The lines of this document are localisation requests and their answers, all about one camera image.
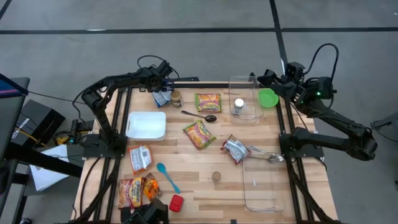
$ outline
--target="chip bag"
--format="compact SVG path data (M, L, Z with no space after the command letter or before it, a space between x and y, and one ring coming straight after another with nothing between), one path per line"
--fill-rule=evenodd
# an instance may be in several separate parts
M155 177L149 173L145 177L145 184L144 184L144 195L150 200L156 198L158 195L162 195L162 192L159 189L159 185L155 179Z
M221 95L219 93L195 94L198 112L221 112Z
M142 206L143 177L120 180L118 209L130 207L131 209Z
M198 120L183 130L188 134L189 138L198 149L206 148L212 141L216 139L216 137L211 135L206 129L201 120Z
M239 164L251 151L244 146L234 136L230 136L223 144L221 150L227 150L235 161L235 164Z
M152 156L148 145L130 148L129 152L133 174L141 170L146 170L149 164L152 163Z

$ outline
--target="blue plastic spoon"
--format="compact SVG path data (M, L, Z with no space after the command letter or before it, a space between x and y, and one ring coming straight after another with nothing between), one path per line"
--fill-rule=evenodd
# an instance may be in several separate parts
M164 175L166 176L167 180L170 181L170 183L173 185L173 188L174 188L175 192L176 192L177 194L181 193L181 190L174 184L174 182L172 181L172 179L170 178L170 176L167 174L166 167L164 166L164 164L160 162L160 163L158 163L158 164L156 165L156 167L157 167L157 170L159 170L159 172L161 172L162 174L164 174Z

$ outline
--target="wooden tabletop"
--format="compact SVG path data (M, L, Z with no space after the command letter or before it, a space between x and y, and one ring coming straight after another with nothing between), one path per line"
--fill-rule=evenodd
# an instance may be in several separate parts
M129 140L127 147L148 144L153 156L153 163L145 172L133 175L129 156L121 160L119 170L120 179L143 177L151 172L159 181L162 196L160 200L169 204L175 194L171 184L156 169L156 164L165 164L172 180L182 191L185 201L179 213L169 211L171 223L231 223L236 219L238 223L295 223L292 196L289 187L286 164L270 164L262 159L247 159L243 164L235 165L231 156L220 150L223 142L232 134L247 146L255 146L266 152L280 153L277 135L280 133L277 112L275 108L263 110L264 115L255 124L233 124L229 112L228 89L222 88L180 88L183 96L183 108L172 105L157 108L150 93L140 93L134 89L131 96L130 111L163 111L167 116L166 140L151 142L134 142ZM198 150L182 131L189 124L199 118L181 114L181 110L196 113L195 93L220 93L222 113L215 114L215 123L205 123L211 134L217 137L206 149ZM106 109L109 120L112 120L116 103L116 92ZM287 124L284 102L281 100L282 111ZM118 116L118 127L121 125L124 103L121 104ZM293 111L297 126L302 122ZM310 130L315 130L313 120L305 118ZM83 181L95 159L85 162L81 174L80 186L76 195L75 208L79 211L80 192ZM98 192L104 159L94 167L88 178L83 197L83 210ZM303 159L308 188L322 209L337 219L333 198L331 196L325 168L315 159ZM221 174L218 182L213 182L211 175L214 171ZM108 193L105 195L100 219L104 219L108 202ZM306 218L304 202L301 194L300 204L303 218ZM116 190L112 223L120 223L119 181ZM274 213L251 211L277 211Z

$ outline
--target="concrete floor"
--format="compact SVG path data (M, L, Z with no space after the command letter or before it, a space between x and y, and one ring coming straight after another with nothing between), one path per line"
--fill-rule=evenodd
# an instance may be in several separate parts
M0 7L5 3L0 0ZM281 0L282 27L398 27L393 0ZM175 27L273 27L271 7L261 0L12 0L0 30L138 29ZM308 65L317 47L332 42L340 48L333 109L368 125L398 111L396 58L398 32L284 33L287 57ZM282 71L277 40L270 33L230 34L91 34L0 35L0 72L30 77L31 91L73 99L107 75L135 71L136 58L166 58L182 77L228 80L231 75ZM320 52L309 76L329 76L335 53ZM77 116L70 103L29 95L59 111ZM83 117L91 113L82 106ZM341 136L322 121L319 133ZM396 223L398 218L398 145L374 134L379 147L371 162L325 149L328 177L339 219L346 223ZM67 222L78 179L70 177L29 197L24 216L35 223ZM10 223L17 200L14 187L0 223Z

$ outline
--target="white paper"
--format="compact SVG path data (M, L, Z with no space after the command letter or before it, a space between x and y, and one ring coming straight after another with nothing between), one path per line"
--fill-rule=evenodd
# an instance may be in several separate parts
M43 151L42 154L48 155L48 156L53 156L53 157L62 157L59 158L65 162L69 162L69 159L67 158L68 152L67 152L67 146L66 145L60 145L57 147L54 147L52 149L47 149L46 151ZM33 166L30 165L30 171L32 172L33 175L33 180L35 182L36 190L37 191L42 191L51 185L57 183L58 181L67 178L69 175L66 174L60 174L58 172L50 171L43 169L41 167Z

